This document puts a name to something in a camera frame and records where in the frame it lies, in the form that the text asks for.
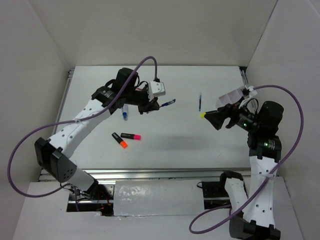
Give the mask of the blue pen with grip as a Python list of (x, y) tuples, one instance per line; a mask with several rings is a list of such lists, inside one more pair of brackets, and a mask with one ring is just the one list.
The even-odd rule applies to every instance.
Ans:
[(161, 104), (161, 105), (159, 106), (159, 108), (167, 107), (167, 106), (169, 106), (169, 105), (174, 104), (175, 102), (176, 102), (176, 99), (172, 99), (172, 100), (170, 100), (170, 101), (167, 101), (167, 102)]

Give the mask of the dark blue pen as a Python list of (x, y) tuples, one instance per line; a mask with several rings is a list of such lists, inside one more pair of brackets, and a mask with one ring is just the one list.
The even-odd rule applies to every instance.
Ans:
[(202, 111), (202, 92), (199, 92), (199, 100), (198, 100), (198, 111)]

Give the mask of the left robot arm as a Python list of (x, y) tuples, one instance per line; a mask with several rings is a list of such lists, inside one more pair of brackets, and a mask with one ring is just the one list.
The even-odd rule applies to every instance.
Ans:
[(92, 94), (72, 123), (48, 139), (38, 138), (34, 144), (38, 164), (59, 183), (78, 188), (88, 200), (97, 197), (101, 187), (93, 176), (70, 158), (100, 123), (124, 105), (137, 106), (140, 114), (159, 110), (158, 98), (166, 93), (164, 83), (155, 78), (141, 87), (135, 85), (137, 79), (138, 73), (130, 68), (121, 68), (115, 79)]

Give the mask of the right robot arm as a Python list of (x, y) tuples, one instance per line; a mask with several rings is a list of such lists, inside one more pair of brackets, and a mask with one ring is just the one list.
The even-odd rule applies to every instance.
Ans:
[(240, 240), (279, 240), (281, 232), (276, 228), (273, 201), (274, 167), (280, 162), (282, 143), (276, 135), (284, 108), (274, 102), (263, 103), (258, 113), (252, 113), (240, 101), (208, 111), (203, 118), (216, 130), (229, 119), (227, 129), (239, 126), (248, 133), (250, 185), (246, 190), (242, 175), (225, 170), (220, 175), (218, 190), (229, 196), (231, 210), (238, 210), (249, 198), (252, 201), (229, 221), (229, 234)]

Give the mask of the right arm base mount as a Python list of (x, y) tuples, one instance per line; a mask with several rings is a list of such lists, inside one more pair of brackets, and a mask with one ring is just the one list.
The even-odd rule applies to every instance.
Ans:
[(196, 186), (202, 190), (205, 210), (230, 204), (230, 198), (219, 181), (201, 181)]

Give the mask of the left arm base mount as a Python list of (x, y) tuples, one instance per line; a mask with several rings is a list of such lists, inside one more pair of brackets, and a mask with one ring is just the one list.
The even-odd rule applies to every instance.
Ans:
[(101, 216), (114, 215), (114, 184), (99, 185), (94, 196), (89, 196), (78, 188), (71, 186), (67, 201), (68, 213), (98, 213)]

